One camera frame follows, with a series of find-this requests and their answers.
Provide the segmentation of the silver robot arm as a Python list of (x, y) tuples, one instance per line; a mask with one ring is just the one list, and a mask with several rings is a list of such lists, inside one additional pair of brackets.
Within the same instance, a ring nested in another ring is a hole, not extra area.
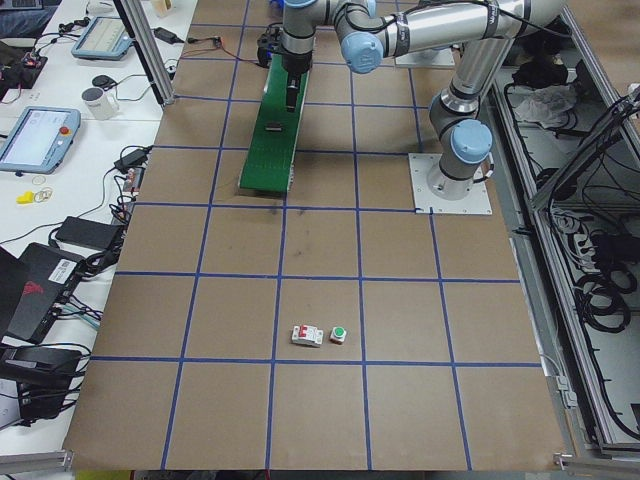
[(334, 28), (346, 64), (358, 74), (373, 71), (388, 57), (463, 45), (450, 84), (431, 105), (430, 121), (443, 153), (427, 175), (436, 196), (461, 200), (493, 143), (489, 128), (477, 118), (483, 89), (512, 40), (545, 29), (564, 6), (562, 1), (421, 1), (376, 16), (372, 1), (287, 1), (280, 47), (286, 108), (296, 109), (319, 26)]

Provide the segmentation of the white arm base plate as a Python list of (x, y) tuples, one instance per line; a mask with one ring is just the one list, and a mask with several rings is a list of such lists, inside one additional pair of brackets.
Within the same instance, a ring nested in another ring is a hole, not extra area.
[(410, 153), (409, 172), (413, 191), (414, 211), (417, 214), (484, 215), (493, 211), (487, 188), (485, 168), (480, 164), (474, 176), (467, 180), (452, 180), (440, 170), (439, 153)]
[(455, 68), (455, 60), (450, 48), (426, 49), (396, 57), (395, 66), (400, 68), (453, 70)]

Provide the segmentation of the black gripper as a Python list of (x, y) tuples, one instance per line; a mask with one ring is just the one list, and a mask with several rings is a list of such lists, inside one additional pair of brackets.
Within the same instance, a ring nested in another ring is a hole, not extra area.
[(286, 108), (295, 110), (301, 89), (302, 76), (307, 73), (312, 64), (312, 52), (302, 54), (284, 50), (282, 53), (282, 66), (287, 72), (286, 83)]

